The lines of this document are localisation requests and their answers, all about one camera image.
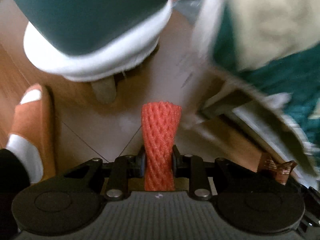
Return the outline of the teal white quilted blanket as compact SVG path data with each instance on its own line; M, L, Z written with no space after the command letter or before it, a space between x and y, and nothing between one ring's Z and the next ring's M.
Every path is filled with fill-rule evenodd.
M319 0L202 0L193 47L275 100L319 172Z

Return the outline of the orange white slipper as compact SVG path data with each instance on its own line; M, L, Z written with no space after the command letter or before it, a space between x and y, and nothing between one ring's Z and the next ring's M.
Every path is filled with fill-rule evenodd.
M20 161L32 184L56 175L53 103L46 87L37 83L25 91L5 149Z

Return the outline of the teal plastic trash bin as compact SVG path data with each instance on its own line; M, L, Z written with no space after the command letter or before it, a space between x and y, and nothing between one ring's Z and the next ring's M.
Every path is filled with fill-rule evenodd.
M100 49L161 9L168 0L14 0L57 50L82 55Z

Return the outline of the brown candy wrapper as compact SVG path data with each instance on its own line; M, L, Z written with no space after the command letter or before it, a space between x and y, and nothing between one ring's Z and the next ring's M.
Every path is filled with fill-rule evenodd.
M276 182L286 185L291 172L296 166L297 163L294 160L277 163L270 154L263 153L259 160L257 172L268 172Z

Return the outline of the red foam fruit net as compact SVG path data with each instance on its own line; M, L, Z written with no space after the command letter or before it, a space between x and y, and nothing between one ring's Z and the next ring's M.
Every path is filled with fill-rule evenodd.
M141 111L146 152L145 191L174 191L172 148L182 107L170 102L150 102Z

